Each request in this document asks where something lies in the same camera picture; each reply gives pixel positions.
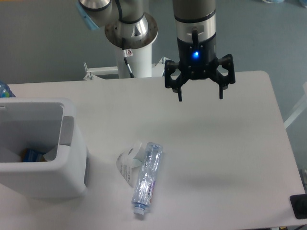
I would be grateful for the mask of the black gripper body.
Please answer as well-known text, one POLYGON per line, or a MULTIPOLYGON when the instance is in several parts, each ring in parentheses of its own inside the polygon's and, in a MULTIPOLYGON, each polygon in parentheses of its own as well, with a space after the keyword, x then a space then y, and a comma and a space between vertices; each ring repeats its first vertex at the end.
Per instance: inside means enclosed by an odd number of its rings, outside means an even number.
POLYGON ((188 43, 177 38, 179 52, 179 70, 187 77, 198 77, 199 72, 203 72, 209 63, 216 59, 216 36, 201 41, 195 48, 193 43, 188 43))

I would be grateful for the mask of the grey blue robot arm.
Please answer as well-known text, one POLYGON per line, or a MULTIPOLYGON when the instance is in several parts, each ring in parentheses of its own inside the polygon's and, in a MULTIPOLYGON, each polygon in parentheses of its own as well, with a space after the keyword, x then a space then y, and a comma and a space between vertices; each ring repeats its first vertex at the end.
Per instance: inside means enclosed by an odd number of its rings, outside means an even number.
MULTIPOLYGON (((181 96, 187 81, 211 79, 223 92, 236 79, 232 55, 216 55, 215 1, 175 0, 172 6, 179 61, 165 62, 165 87, 181 96)), ((87 27, 103 28, 116 48, 120 78, 152 76, 152 43, 158 26, 142 0, 79 0, 76 7, 87 27)))

